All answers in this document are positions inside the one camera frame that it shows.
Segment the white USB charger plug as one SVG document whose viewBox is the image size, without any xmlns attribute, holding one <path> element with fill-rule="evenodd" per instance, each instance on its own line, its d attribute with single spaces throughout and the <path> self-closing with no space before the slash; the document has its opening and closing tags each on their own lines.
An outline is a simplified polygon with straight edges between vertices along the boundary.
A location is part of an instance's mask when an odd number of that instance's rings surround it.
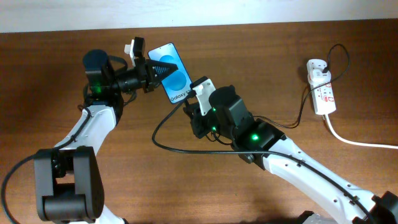
<svg viewBox="0 0 398 224">
<path fill-rule="evenodd" d="M 308 82 L 311 85 L 327 83 L 331 80 L 331 73 L 323 73 L 322 70 L 310 70 L 308 72 Z"/>
</svg>

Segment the blue screen smartphone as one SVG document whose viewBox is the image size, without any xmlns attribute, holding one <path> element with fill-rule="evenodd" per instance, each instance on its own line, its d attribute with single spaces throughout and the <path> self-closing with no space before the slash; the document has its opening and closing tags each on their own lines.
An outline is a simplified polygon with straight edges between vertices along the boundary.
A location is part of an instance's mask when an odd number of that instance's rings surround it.
<svg viewBox="0 0 398 224">
<path fill-rule="evenodd" d="M 192 83 L 192 79 L 175 45 L 170 42 L 152 49 L 148 52 L 148 56 L 152 60 L 176 64 L 177 70 L 162 80 L 162 86 L 171 104 L 176 104 L 186 98 L 191 91 L 190 84 Z"/>
</svg>

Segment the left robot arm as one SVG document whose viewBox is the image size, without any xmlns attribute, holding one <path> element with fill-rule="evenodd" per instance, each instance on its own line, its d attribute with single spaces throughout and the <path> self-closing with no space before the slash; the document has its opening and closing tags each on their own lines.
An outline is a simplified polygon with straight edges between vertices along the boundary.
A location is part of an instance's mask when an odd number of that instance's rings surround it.
<svg viewBox="0 0 398 224">
<path fill-rule="evenodd" d="M 123 58 L 94 49 L 83 57 L 88 78 L 81 117 L 68 135 L 34 156 L 36 207 L 39 218 L 54 223 L 126 223 L 104 204 L 104 188 L 96 155 L 117 126 L 124 93 L 153 91 L 178 67 L 173 63 Z"/>
</svg>

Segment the white power strip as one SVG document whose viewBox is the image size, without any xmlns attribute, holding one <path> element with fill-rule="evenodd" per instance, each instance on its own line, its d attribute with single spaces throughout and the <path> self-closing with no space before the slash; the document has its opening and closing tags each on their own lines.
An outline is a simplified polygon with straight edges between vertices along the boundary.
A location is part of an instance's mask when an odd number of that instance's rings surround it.
<svg viewBox="0 0 398 224">
<path fill-rule="evenodd" d="M 307 62 L 307 72 L 310 70 L 322 70 L 326 68 L 327 63 L 321 59 L 310 59 Z M 331 83 L 322 83 L 311 85 L 310 88 L 312 90 L 312 99 L 315 114 L 317 115 L 326 115 L 334 112 L 336 110 L 335 98 L 333 95 L 333 90 L 331 87 Z"/>
</svg>

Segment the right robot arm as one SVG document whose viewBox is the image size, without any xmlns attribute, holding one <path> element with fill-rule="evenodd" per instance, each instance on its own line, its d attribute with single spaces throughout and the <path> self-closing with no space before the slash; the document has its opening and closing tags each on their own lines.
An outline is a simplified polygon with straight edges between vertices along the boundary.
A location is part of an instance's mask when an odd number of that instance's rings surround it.
<svg viewBox="0 0 398 224">
<path fill-rule="evenodd" d="M 234 86 L 193 86 L 184 112 L 196 137 L 206 134 L 231 141 L 231 152 L 286 180 L 318 204 L 335 223 L 397 223 L 397 195 L 377 196 L 362 189 L 303 152 L 275 126 L 254 119 Z"/>
</svg>

